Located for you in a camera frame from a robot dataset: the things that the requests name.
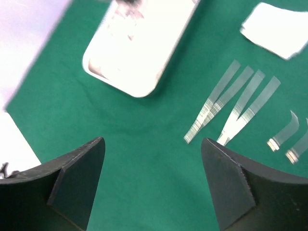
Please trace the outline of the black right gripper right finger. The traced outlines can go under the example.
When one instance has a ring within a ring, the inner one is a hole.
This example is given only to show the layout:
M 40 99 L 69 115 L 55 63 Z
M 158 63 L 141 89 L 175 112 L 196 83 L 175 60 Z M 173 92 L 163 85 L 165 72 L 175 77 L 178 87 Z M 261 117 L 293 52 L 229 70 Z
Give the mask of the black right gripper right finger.
M 306 231 L 308 180 L 205 138 L 201 155 L 221 231 Z

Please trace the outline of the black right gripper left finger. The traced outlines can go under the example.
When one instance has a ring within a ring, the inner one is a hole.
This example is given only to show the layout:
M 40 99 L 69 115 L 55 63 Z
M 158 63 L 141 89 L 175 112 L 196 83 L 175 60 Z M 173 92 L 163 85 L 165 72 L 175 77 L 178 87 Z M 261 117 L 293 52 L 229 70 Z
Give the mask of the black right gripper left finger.
M 85 231 L 105 155 L 97 137 L 0 181 L 2 231 Z

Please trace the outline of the curved steel needle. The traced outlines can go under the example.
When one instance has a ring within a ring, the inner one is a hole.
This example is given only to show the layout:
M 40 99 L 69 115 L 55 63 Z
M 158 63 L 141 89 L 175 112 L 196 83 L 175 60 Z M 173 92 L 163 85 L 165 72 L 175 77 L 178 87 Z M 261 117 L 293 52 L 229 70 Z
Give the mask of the curved steel needle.
M 289 159 L 292 164 L 298 162 L 301 154 L 308 149 L 308 131 L 289 149 L 285 156 Z
M 290 137 L 292 137 L 299 129 L 299 120 L 297 115 L 292 110 L 290 110 L 290 113 L 290 122 L 276 135 L 274 135 L 267 141 L 267 145 L 273 152 L 278 151 L 280 149 L 280 146 Z

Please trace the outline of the steel tweezers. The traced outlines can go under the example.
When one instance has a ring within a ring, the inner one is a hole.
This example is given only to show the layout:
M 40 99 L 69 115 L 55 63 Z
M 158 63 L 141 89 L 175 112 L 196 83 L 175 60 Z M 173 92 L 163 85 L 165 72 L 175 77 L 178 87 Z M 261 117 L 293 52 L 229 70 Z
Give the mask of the steel tweezers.
M 232 140 L 249 121 L 252 120 L 281 84 L 276 77 L 272 77 L 257 98 L 245 109 L 245 106 L 263 81 L 264 77 L 264 73 L 257 71 L 245 87 L 217 139 L 219 144 L 224 146 Z
M 240 66 L 240 63 L 234 60 L 214 87 L 193 125 L 184 136 L 184 140 L 187 143 L 190 143 L 195 135 L 215 117 L 215 115 L 233 98 L 233 96 L 235 96 L 254 73 L 254 70 L 247 66 L 231 86 L 223 92 L 227 84 L 239 70 Z

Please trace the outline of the dark green surgical drape cloth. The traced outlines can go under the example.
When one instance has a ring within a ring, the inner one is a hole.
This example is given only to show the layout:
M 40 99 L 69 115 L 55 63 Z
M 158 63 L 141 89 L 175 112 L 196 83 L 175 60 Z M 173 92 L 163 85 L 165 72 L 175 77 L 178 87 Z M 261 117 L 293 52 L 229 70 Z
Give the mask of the dark green surgical drape cloth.
M 184 141 L 230 64 L 260 70 L 280 86 L 227 144 L 241 155 L 291 174 L 308 175 L 308 154 L 292 164 L 287 150 L 308 129 L 308 51 L 285 61 L 240 33 L 255 0 L 204 0 L 157 88 L 133 98 L 89 76 L 82 55 L 108 4 L 75 0 L 28 72 L 8 112 L 42 162 L 103 137 L 106 153 L 90 231 L 216 231 L 201 158 L 217 139 L 236 94 L 191 143 Z M 273 152 L 267 141 L 298 117 L 298 131 Z

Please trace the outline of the white gauze pad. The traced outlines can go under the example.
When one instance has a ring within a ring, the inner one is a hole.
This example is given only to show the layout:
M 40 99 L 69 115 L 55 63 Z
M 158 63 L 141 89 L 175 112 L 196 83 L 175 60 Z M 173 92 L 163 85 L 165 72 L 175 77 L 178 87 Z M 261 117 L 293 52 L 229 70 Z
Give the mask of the white gauze pad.
M 240 32 L 252 43 L 289 60 L 308 44 L 308 12 L 260 2 L 242 22 Z

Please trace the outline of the stainless steel instrument tray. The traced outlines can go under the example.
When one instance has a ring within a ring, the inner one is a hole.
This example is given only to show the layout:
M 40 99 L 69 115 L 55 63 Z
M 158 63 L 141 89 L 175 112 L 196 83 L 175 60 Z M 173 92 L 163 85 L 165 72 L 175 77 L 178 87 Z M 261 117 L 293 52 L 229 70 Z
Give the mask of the stainless steel instrument tray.
M 135 98 L 157 86 L 199 1 L 113 0 L 86 48 L 86 73 Z

